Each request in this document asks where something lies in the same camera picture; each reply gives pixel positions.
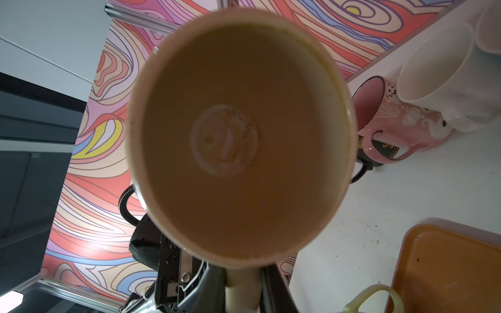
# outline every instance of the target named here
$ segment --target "pink mug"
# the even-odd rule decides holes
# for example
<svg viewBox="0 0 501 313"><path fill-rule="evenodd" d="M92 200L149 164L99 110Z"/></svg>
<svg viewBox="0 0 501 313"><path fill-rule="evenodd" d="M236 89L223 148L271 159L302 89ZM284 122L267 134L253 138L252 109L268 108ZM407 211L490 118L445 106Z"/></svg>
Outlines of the pink mug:
<svg viewBox="0 0 501 313"><path fill-rule="evenodd" d="M416 151L427 151L443 144L454 129L437 111L400 101L394 81L381 76L366 80L352 98L357 114L358 135L362 149L372 160L391 164L406 159ZM388 158L377 151L372 140L407 149Z"/></svg>

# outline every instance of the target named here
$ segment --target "orange tray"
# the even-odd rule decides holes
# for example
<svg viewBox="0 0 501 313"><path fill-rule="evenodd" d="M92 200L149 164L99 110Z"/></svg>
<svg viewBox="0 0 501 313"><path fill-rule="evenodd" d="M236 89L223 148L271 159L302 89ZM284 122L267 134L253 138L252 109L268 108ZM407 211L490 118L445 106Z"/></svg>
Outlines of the orange tray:
<svg viewBox="0 0 501 313"><path fill-rule="evenodd" d="M501 248L417 225L404 237L393 288L406 313L501 312Z"/></svg>

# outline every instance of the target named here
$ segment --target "white cup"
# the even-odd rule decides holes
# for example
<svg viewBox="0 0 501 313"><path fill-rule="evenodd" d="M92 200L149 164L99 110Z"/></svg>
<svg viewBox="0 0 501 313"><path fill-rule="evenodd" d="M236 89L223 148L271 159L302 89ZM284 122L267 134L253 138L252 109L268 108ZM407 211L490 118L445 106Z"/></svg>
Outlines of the white cup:
<svg viewBox="0 0 501 313"><path fill-rule="evenodd" d="M501 0L493 0L483 10L475 28L475 43L485 52L501 55Z"/></svg>
<svg viewBox="0 0 501 313"><path fill-rule="evenodd" d="M480 129L501 115L501 57L480 50L466 23L428 39L397 85L402 101L441 112L457 130Z"/></svg>

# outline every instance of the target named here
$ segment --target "colorful wall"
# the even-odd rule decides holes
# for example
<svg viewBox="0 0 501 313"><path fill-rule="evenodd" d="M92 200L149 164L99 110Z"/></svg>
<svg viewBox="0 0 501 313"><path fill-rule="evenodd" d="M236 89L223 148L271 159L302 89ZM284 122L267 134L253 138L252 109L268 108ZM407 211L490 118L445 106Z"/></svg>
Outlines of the colorful wall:
<svg viewBox="0 0 501 313"><path fill-rule="evenodd" d="M207 0L114 0L179 25L215 10ZM329 51L346 78L432 18L451 1L239 0L232 5L269 10L297 22ZM126 299L141 293L156 272L133 260L134 228L120 216L118 198L131 184L125 162L124 121L134 82L160 35L112 21L63 186L42 273ZM137 198L129 209L139 218ZM290 279L294 257L280 262Z"/></svg>

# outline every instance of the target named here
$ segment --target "white table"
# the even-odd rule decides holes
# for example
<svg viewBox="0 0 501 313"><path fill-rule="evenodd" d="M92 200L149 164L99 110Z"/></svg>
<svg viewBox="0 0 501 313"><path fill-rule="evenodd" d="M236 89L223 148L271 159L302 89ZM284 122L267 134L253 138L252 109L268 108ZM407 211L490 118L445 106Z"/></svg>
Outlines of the white table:
<svg viewBox="0 0 501 313"><path fill-rule="evenodd" d="M352 80L350 91L373 75L396 79L422 42L474 21L486 3L464 2ZM501 119L476 132L455 132L443 146L375 168L350 185L326 229L299 252L290 284L298 309L339 312L369 285L391 285L405 233L424 222L501 245ZM361 312L384 312L386 300L379 292Z"/></svg>

